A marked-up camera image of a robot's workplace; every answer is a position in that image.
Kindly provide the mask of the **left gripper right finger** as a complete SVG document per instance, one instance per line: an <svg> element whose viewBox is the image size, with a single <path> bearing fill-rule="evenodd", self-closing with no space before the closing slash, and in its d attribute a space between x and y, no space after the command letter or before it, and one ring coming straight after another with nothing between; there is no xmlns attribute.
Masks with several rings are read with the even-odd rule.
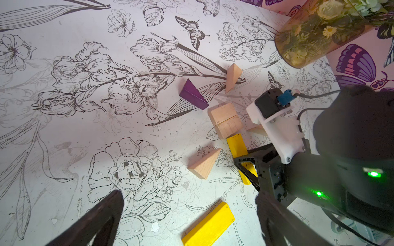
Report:
<svg viewBox="0 0 394 246"><path fill-rule="evenodd" d="M329 246L330 243L288 211L269 193L255 199L257 215L267 246Z"/></svg>

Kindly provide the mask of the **wooden triangle block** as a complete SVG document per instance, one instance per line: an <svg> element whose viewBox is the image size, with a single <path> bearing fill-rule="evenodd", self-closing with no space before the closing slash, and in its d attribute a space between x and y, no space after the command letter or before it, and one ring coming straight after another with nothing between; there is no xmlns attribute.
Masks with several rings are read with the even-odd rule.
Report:
<svg viewBox="0 0 394 246"><path fill-rule="evenodd" d="M227 69L225 93L230 92L235 87L242 72L243 70L236 64L232 64Z"/></svg>
<svg viewBox="0 0 394 246"><path fill-rule="evenodd" d="M188 170L200 179L207 179L221 150L221 148L214 149L208 155L200 159L198 162L190 165L188 167Z"/></svg>
<svg viewBox="0 0 394 246"><path fill-rule="evenodd" d="M266 131L264 130L262 125L254 126L250 129L247 129L247 131L255 133L255 134L263 135L263 136L268 136L268 134L266 133Z"/></svg>

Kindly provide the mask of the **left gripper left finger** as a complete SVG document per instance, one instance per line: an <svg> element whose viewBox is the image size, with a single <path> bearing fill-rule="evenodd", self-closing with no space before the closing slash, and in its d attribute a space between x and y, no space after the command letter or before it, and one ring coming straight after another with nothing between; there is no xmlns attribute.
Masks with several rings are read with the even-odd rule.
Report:
<svg viewBox="0 0 394 246"><path fill-rule="evenodd" d="M124 207L120 190L114 190L89 210L49 246L113 245Z"/></svg>

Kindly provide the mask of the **long yellow block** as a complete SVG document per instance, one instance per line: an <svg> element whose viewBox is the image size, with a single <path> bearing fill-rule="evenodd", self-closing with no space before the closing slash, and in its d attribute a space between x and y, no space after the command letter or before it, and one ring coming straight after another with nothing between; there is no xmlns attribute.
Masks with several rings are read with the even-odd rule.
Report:
<svg viewBox="0 0 394 246"><path fill-rule="evenodd" d="M182 238L185 246L212 246L235 221L226 202L221 202Z"/></svg>

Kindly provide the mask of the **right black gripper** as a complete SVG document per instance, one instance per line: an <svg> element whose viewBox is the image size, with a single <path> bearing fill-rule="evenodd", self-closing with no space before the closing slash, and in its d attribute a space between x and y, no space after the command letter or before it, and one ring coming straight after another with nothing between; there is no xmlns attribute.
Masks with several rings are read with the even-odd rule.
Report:
<svg viewBox="0 0 394 246"><path fill-rule="evenodd" d="M285 165L273 144L252 149L235 158L234 164L258 192L268 192L284 206L296 199L285 189Z"/></svg>

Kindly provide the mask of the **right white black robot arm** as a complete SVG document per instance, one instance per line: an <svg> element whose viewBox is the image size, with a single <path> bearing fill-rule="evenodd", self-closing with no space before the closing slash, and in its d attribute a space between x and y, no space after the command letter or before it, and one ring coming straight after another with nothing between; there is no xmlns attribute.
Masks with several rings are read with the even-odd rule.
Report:
<svg viewBox="0 0 394 246"><path fill-rule="evenodd" d="M394 233L394 91L351 86L313 125L312 154L279 89L247 108L271 143L234 159L259 192L284 206L300 198L385 234Z"/></svg>

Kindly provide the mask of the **short yellow block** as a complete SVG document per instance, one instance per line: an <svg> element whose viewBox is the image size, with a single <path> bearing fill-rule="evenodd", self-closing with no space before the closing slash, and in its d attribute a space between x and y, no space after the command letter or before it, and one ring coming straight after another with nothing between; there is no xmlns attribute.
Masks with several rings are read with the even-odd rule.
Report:
<svg viewBox="0 0 394 246"><path fill-rule="evenodd" d="M226 139L229 145L229 149L232 153L233 158L237 158L240 156L244 156L248 154L248 150L243 141L241 134L236 134L232 137ZM242 164L248 171L250 171L254 176L257 176L256 169L252 163L244 163Z"/></svg>

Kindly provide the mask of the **natural wooden rectangular block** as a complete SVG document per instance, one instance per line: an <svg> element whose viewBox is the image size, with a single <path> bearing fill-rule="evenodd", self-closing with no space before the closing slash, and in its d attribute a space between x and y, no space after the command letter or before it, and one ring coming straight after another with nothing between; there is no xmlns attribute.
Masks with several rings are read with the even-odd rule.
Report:
<svg viewBox="0 0 394 246"><path fill-rule="evenodd" d="M229 120L236 115L236 110L232 103L224 104L218 108L210 109L208 116L214 126Z"/></svg>

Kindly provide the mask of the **purple triangular block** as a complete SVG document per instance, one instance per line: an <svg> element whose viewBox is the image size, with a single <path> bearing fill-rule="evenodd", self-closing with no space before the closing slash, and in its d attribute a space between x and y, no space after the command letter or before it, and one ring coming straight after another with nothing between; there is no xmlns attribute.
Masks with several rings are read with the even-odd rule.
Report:
<svg viewBox="0 0 394 246"><path fill-rule="evenodd" d="M209 106L207 100L198 91L190 79L186 80L186 83L180 92L180 97L201 110L205 110Z"/></svg>

